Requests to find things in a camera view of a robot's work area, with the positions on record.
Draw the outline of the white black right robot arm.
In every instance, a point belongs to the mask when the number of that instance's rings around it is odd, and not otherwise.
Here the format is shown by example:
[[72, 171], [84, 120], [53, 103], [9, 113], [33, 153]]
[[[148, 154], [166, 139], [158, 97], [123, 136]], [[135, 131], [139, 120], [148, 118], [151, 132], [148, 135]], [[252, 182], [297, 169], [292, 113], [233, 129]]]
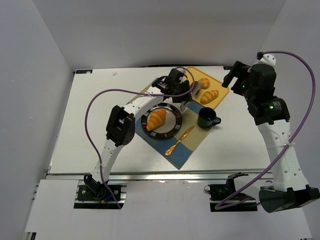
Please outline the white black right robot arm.
[[274, 95], [277, 78], [274, 67], [236, 61], [222, 86], [228, 87], [233, 78], [237, 80], [231, 90], [245, 98], [248, 112], [264, 140], [273, 174], [271, 186], [250, 186], [252, 190], [258, 189], [255, 199], [268, 213], [301, 208], [318, 200], [320, 191], [305, 178], [291, 140], [287, 104]]

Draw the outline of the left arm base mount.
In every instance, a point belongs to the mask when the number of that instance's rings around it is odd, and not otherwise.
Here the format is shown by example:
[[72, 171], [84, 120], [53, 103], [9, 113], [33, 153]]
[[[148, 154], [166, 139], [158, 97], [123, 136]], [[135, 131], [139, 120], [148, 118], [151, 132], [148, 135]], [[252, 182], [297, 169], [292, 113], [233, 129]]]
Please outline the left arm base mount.
[[95, 195], [85, 184], [78, 185], [73, 208], [87, 210], [120, 210], [126, 199], [127, 186], [120, 184], [108, 186], [112, 190], [120, 208], [105, 186], [103, 186], [100, 192]]

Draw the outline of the steel serving tongs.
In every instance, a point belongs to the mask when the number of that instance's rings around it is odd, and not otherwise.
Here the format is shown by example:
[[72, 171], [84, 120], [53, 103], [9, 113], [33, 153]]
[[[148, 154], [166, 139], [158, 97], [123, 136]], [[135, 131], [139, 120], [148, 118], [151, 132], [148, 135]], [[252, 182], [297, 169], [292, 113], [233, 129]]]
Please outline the steel serving tongs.
[[193, 97], [197, 95], [201, 89], [202, 89], [202, 83], [200, 81], [194, 81], [190, 84], [191, 91], [190, 91], [190, 94], [188, 95], [188, 99], [186, 101], [183, 101], [180, 104], [180, 112], [182, 114], [187, 109], [188, 104], [193, 101]]

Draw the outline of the chocolate croissant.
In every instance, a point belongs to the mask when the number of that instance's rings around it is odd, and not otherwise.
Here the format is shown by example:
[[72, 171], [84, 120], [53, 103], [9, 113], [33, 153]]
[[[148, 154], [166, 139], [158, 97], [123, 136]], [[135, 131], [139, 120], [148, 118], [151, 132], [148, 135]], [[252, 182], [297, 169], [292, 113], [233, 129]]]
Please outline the chocolate croissant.
[[199, 93], [200, 89], [202, 88], [202, 85], [199, 81], [195, 81], [190, 85], [190, 89], [191, 89], [191, 96], [195, 96]]

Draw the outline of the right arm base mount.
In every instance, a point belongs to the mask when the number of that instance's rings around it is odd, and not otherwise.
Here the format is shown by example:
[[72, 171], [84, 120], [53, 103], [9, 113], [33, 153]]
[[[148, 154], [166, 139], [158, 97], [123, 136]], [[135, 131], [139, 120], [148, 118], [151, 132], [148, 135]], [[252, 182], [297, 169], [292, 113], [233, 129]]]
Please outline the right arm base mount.
[[245, 186], [253, 178], [247, 173], [234, 173], [227, 177], [223, 184], [208, 184], [203, 190], [209, 195], [211, 212], [256, 212], [260, 204], [259, 200], [251, 197], [244, 192], [240, 192], [222, 202], [238, 189]]

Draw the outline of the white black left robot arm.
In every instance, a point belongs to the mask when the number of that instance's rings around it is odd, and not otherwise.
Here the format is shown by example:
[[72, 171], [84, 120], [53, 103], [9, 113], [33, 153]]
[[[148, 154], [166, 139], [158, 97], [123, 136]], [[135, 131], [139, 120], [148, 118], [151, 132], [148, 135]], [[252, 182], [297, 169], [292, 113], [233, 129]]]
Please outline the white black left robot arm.
[[106, 125], [106, 140], [102, 151], [97, 150], [98, 162], [89, 174], [84, 176], [84, 184], [97, 200], [106, 195], [114, 196], [108, 186], [112, 166], [123, 149], [134, 138], [137, 120], [153, 106], [171, 98], [175, 103], [192, 101], [191, 84], [185, 75], [185, 67], [174, 67], [167, 76], [156, 78], [144, 92], [124, 106], [115, 105]]

